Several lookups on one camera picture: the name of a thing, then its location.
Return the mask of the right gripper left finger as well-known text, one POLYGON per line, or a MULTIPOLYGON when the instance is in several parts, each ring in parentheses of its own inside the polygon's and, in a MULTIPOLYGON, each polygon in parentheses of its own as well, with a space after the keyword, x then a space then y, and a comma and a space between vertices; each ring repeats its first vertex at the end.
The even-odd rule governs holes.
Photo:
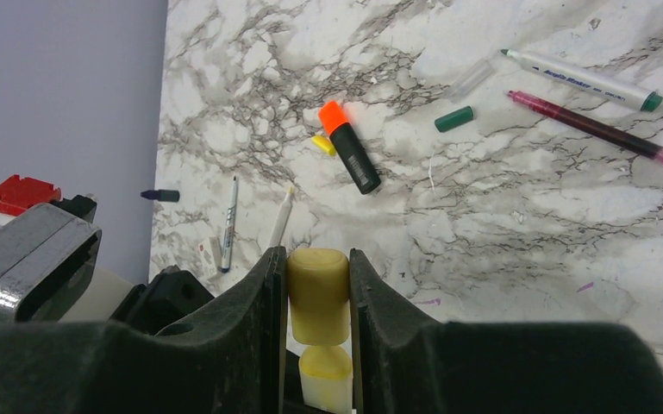
POLYGON ((0 323, 0 413, 280 413, 285 265, 265 251, 190 315, 123 323, 0 323))

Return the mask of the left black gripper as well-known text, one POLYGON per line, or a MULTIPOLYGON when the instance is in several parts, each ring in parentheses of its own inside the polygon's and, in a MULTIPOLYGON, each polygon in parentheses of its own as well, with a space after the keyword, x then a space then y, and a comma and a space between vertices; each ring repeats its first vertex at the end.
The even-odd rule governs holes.
POLYGON ((191 272, 170 266, 147 285, 131 288, 110 319, 141 333, 155 335, 214 297, 191 272))

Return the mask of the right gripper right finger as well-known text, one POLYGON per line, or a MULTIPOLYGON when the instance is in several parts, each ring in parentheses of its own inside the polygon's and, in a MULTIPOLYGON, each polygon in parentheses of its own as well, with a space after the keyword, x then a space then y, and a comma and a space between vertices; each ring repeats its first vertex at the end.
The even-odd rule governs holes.
POLYGON ((663 413, 663 372, 615 323, 441 323, 348 256, 360 413, 663 413))

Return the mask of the yellow marker pen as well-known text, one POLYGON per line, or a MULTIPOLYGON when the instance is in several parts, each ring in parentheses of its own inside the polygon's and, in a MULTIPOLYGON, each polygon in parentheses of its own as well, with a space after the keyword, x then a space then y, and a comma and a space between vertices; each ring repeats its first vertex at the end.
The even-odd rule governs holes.
POLYGON ((298 362, 303 402, 330 413, 353 412, 353 361, 341 346, 308 346, 298 362))

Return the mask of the white yellow highlighter pen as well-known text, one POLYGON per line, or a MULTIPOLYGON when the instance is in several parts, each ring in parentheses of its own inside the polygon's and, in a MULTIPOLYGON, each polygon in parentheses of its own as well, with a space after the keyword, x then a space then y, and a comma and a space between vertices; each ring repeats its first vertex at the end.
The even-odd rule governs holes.
POLYGON ((269 238, 269 241, 267 243, 268 248, 274 248, 277 247, 281 244, 286 225, 288 223, 291 209, 293 206, 293 192, 294 188, 290 187, 288 191, 285 194, 285 197, 283 201, 281 202, 278 210, 278 214, 276 217, 276 221, 274 223, 273 229, 271 236, 269 238))

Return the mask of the yellow marker cap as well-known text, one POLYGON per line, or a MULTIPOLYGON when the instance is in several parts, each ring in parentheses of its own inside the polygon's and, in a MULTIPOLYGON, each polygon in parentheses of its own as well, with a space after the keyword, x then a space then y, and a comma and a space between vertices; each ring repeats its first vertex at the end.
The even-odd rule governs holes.
POLYGON ((347 256, 330 248, 298 248, 286 270, 295 340, 309 346, 345 342, 350 336, 347 256))

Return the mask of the small yellow highlighter cap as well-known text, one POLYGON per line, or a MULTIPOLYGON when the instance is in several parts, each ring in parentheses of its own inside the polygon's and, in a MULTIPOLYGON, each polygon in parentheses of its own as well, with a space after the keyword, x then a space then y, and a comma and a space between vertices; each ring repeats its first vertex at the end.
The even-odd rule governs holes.
POLYGON ((329 138, 327 138, 325 136, 322 136, 322 135, 314 135, 311 138, 311 141, 316 147, 321 149, 329 157, 335 157, 336 156, 337 152, 336 152, 335 146, 329 138))

